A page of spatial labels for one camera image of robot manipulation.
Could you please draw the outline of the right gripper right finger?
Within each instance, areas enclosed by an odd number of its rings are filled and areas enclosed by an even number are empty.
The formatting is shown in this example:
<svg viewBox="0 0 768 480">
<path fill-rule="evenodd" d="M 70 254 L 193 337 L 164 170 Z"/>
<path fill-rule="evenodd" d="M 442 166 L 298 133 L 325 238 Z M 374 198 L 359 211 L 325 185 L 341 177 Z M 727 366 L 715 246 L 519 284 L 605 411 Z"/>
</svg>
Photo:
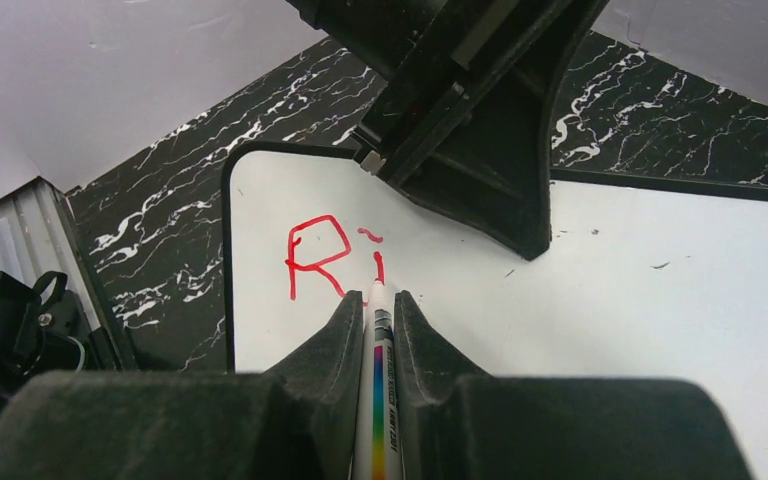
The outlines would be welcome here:
<svg viewBox="0 0 768 480">
<path fill-rule="evenodd" d="M 408 479 L 747 479 L 719 407 L 671 379 L 496 377 L 395 297 Z"/>
</svg>

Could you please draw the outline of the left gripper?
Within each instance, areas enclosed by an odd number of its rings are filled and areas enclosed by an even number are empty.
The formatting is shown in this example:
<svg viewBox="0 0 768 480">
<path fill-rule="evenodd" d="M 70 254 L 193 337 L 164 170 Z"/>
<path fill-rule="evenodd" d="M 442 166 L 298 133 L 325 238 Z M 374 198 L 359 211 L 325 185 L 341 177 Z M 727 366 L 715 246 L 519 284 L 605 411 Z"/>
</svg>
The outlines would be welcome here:
<svg viewBox="0 0 768 480">
<path fill-rule="evenodd" d="M 294 1 L 387 82 L 357 161 L 525 259 L 549 247 L 551 112 L 604 1 Z"/>
</svg>

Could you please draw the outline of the white whiteboard black frame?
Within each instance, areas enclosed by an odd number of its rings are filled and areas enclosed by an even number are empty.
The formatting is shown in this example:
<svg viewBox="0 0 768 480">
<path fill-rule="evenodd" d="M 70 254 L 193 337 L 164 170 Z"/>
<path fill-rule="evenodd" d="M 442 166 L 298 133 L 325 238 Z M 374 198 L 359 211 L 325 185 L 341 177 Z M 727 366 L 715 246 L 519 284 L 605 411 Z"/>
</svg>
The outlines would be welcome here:
<svg viewBox="0 0 768 480">
<path fill-rule="evenodd" d="M 768 197 L 687 188 L 552 180 L 551 244 L 528 261 L 343 150 L 250 145 L 221 177 L 230 366 L 273 366 L 382 277 L 493 374 L 701 386 L 768 479 Z"/>
</svg>

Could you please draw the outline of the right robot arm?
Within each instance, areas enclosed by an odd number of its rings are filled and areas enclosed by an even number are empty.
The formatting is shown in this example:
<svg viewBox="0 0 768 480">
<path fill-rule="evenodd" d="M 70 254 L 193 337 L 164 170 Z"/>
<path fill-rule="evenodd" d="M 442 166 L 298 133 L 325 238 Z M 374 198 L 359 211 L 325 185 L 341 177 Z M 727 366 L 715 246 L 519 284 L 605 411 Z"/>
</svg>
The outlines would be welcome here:
<svg viewBox="0 0 768 480">
<path fill-rule="evenodd" d="M 496 377 L 390 296 L 357 292 L 255 374 L 115 372 L 62 272 L 0 271 L 0 479 L 748 479 L 716 403 L 677 380 Z"/>
</svg>

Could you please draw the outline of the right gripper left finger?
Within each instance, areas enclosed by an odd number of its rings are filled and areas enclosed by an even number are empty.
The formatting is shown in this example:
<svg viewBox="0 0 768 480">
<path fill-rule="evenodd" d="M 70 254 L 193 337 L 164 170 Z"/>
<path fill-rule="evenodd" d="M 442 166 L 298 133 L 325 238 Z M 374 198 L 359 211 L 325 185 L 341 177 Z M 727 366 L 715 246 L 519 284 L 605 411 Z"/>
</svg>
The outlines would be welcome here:
<svg viewBox="0 0 768 480">
<path fill-rule="evenodd" d="M 0 479 L 345 479 L 363 302 L 257 374 L 50 372 L 0 417 Z"/>
</svg>

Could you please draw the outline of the white whiteboard marker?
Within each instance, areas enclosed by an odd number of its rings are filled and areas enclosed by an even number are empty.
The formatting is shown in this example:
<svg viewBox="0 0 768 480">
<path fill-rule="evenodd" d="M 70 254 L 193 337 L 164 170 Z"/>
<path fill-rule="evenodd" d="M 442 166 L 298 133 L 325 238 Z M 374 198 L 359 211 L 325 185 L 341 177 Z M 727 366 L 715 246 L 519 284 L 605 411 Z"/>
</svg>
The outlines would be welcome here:
<svg viewBox="0 0 768 480">
<path fill-rule="evenodd" d="M 375 281 L 364 310 L 353 479 L 403 477 L 393 305 L 394 298 L 387 287 L 382 281 Z"/>
</svg>

